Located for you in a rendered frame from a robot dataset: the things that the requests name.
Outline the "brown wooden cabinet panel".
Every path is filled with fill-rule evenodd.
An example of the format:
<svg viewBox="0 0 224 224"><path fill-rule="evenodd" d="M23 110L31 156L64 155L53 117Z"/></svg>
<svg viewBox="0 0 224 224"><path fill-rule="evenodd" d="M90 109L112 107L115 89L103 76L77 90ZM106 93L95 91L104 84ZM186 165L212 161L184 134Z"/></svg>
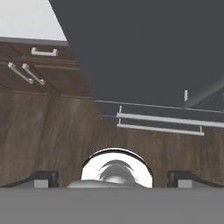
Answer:
<svg viewBox="0 0 224 224"><path fill-rule="evenodd" d="M164 187L173 170L224 185L223 129L204 136L118 129L94 101L0 92L0 186L45 170L59 172L65 187L79 179L90 155L108 147L142 157L156 187Z"/></svg>

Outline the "round chrome and black object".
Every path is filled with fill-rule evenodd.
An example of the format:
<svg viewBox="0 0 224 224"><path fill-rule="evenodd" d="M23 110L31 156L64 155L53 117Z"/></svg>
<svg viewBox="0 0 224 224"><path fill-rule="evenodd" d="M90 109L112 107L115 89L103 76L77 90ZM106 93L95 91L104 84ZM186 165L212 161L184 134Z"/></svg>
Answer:
<svg viewBox="0 0 224 224"><path fill-rule="evenodd" d="M133 151L106 148L91 155L81 168L80 180L67 188L152 188L153 172Z"/></svg>

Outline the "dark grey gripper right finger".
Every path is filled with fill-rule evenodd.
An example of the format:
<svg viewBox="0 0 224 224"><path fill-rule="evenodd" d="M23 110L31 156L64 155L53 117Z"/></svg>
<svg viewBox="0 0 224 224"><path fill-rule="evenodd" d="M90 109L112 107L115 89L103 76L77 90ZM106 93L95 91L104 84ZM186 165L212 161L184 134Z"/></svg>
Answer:
<svg viewBox="0 0 224 224"><path fill-rule="evenodd" d="M168 171L167 178L167 186L170 188L224 188L224 185L215 184L213 182L199 178L190 171Z"/></svg>

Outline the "brown wooden drawer front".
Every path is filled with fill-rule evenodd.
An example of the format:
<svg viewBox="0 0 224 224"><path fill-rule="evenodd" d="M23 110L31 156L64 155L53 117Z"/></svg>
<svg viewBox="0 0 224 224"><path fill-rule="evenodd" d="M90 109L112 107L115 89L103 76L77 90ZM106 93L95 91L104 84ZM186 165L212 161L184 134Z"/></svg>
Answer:
<svg viewBox="0 0 224 224"><path fill-rule="evenodd" d="M10 43L10 42L6 42L6 45L13 51L13 56L17 58L23 57L31 59L48 59L48 60L75 60L74 54L72 53L69 46L37 45L37 44ZM32 55L31 49L33 47L37 47L39 51L43 52L51 52L53 49L57 49L59 51L59 54L57 57Z"/></svg>

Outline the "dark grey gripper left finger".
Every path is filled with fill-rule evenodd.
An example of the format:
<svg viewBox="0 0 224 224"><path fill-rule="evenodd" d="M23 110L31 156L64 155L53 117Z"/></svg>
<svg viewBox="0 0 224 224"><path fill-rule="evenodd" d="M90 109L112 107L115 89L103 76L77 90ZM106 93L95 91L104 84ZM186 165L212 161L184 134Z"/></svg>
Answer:
<svg viewBox="0 0 224 224"><path fill-rule="evenodd" d="M30 188L56 188L59 173L57 171L35 171L28 178L3 185L3 188L30 187Z"/></svg>

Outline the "brown wooden cupboard door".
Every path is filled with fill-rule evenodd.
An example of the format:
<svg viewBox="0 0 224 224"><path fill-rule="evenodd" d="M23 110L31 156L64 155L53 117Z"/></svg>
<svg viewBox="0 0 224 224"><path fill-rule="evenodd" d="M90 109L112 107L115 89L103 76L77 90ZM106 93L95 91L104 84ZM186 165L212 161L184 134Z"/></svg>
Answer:
<svg viewBox="0 0 224 224"><path fill-rule="evenodd" d="M34 79L33 84L29 84L16 73L8 68L8 63L14 62L21 66L24 63L28 64L30 69L40 78L45 80L45 85L40 85ZM49 95L58 95L59 92L44 78L36 68L28 62L16 62L16 61L1 61L0 62L0 84L4 87L17 92L30 92L36 94L49 94Z"/></svg>
<svg viewBox="0 0 224 224"><path fill-rule="evenodd" d="M36 83L44 93L77 98L91 98L91 87L82 71L75 66L32 64L31 70L45 81Z"/></svg>

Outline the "dark grey appliance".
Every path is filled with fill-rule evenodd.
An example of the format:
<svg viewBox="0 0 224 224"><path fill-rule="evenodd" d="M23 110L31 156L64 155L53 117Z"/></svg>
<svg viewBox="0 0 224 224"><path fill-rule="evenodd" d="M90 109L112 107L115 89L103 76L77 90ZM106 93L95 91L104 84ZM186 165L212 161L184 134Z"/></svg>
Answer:
<svg viewBox="0 0 224 224"><path fill-rule="evenodd" d="M224 88L185 102L224 76L224 0L49 0L106 121L197 130L127 114L224 123Z"/></svg>

